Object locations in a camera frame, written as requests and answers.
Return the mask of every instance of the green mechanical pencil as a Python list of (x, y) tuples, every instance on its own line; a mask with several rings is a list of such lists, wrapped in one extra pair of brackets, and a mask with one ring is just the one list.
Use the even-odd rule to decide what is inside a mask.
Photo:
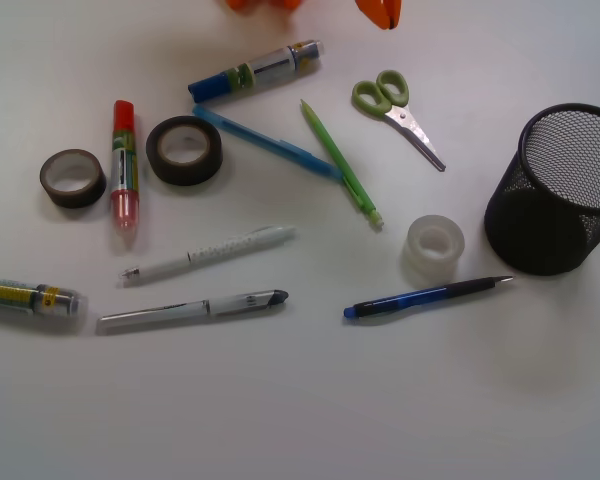
[(369, 195), (367, 195), (367, 192), (364, 191), (364, 188), (362, 188), (362, 185), (358, 181), (355, 173), (353, 173), (353, 170), (351, 170), (351, 167), (329, 135), (329, 132), (327, 132), (327, 129), (324, 128), (324, 125), (316, 115), (316, 112), (313, 111), (307, 102), (304, 100), (300, 101), (302, 102), (302, 111), (304, 112), (309, 125), (313, 129), (316, 136), (320, 139), (324, 147), (327, 149), (327, 152), (329, 152), (329, 155), (331, 155), (338, 168), (342, 170), (344, 175), (344, 184), (347, 187), (347, 190), (349, 190), (351, 197), (356, 202), (356, 205), (358, 205), (358, 208), (360, 208), (360, 210), (362, 210), (362, 212), (369, 217), (369, 220), (374, 226), (378, 228), (382, 227), (384, 222), (376, 210), (376, 206), (369, 198)]

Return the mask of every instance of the blue mechanical pencil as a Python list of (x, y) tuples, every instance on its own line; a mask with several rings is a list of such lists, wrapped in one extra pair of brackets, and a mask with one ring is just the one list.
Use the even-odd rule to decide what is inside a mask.
[(342, 182), (342, 172), (340, 169), (330, 163), (324, 162), (319, 158), (314, 157), (306, 150), (291, 145), (284, 140), (274, 140), (266, 135), (255, 132), (239, 123), (236, 123), (228, 118), (222, 117), (216, 113), (207, 110), (200, 105), (196, 105), (193, 109), (193, 114), (203, 120), (206, 120), (211, 125), (225, 132), (229, 132), (236, 137), (253, 143), (265, 150), (269, 150), (276, 155), (280, 155), (288, 160), (291, 160), (298, 165), (303, 166), (307, 170), (311, 170), (318, 175), (329, 177), (338, 182)]
[(471, 293), (482, 292), (494, 288), (500, 282), (508, 282), (514, 277), (488, 277), (478, 280), (469, 280), (467, 282), (452, 283), (437, 288), (420, 290), (419, 292), (405, 293), (395, 297), (372, 300), (370, 302), (358, 303), (353, 307), (344, 309), (346, 318), (368, 317), (379, 313), (389, 313), (415, 305), (424, 305), (426, 303), (439, 302), (449, 298), (461, 297)]

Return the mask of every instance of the black tape roll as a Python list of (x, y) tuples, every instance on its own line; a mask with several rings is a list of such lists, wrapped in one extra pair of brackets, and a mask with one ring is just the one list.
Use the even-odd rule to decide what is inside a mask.
[[(163, 145), (169, 136), (186, 134), (184, 129), (196, 129), (204, 136), (207, 147), (197, 159), (188, 163), (169, 160)], [(218, 130), (209, 122), (193, 116), (174, 117), (153, 129), (147, 139), (147, 158), (151, 168), (163, 182), (171, 185), (197, 185), (213, 177), (222, 165), (222, 141)]]
[[(78, 190), (57, 190), (52, 185), (80, 171), (89, 178), (89, 183)], [(64, 150), (56, 153), (44, 162), (40, 169), (40, 183), (56, 205), (64, 208), (82, 208), (95, 203), (107, 188), (107, 178), (104, 176), (98, 159), (85, 150)]]

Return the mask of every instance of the tape roll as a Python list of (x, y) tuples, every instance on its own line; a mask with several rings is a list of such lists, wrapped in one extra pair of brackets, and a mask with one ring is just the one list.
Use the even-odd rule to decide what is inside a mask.
[[(203, 153), (190, 162), (175, 162), (168, 157), (169, 144), (202, 137)], [(209, 122), (193, 116), (174, 117), (153, 129), (147, 139), (147, 158), (163, 182), (171, 185), (197, 185), (213, 177), (222, 165), (222, 141)]]
[(462, 252), (462, 230), (455, 222), (440, 215), (427, 215), (413, 222), (404, 247), (412, 266), (439, 281), (453, 274)]
[[(63, 180), (86, 179), (87, 184), (77, 190), (60, 189)], [(40, 169), (40, 183), (51, 201), (64, 208), (82, 208), (95, 203), (107, 188), (98, 159), (85, 150), (64, 150), (44, 162)]]

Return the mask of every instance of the green scissors handle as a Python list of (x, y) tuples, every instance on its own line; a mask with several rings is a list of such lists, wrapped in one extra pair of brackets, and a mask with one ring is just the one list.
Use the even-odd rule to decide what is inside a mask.
[[(398, 93), (393, 93), (387, 85), (395, 85)], [(365, 100), (362, 95), (369, 95), (375, 103)], [(382, 118), (391, 110), (392, 105), (406, 107), (409, 103), (409, 87), (407, 81), (395, 70), (385, 70), (378, 75), (376, 83), (359, 82), (353, 87), (351, 95), (353, 103), (362, 111)]]

